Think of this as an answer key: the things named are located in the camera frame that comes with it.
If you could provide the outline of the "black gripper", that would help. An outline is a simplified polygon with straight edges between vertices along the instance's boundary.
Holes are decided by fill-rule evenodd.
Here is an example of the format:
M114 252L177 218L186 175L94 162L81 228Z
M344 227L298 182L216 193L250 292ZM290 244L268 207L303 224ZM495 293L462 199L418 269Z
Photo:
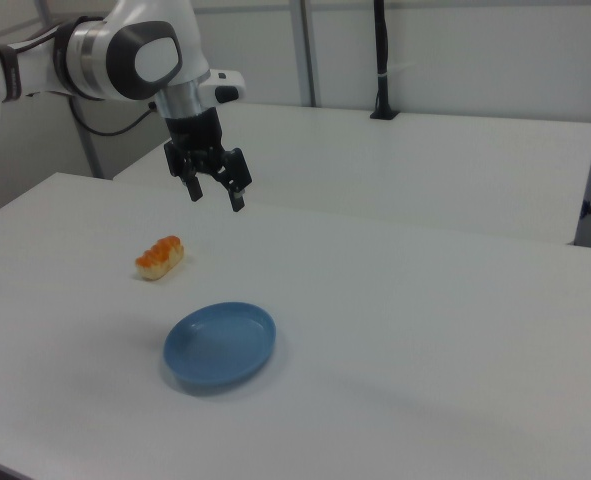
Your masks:
M242 210L252 177L241 149L224 150L217 110L212 107L188 118L166 119L165 123L171 138L164 144L169 172L182 181L190 199L197 202L203 197L196 172L206 173L226 189L232 210Z

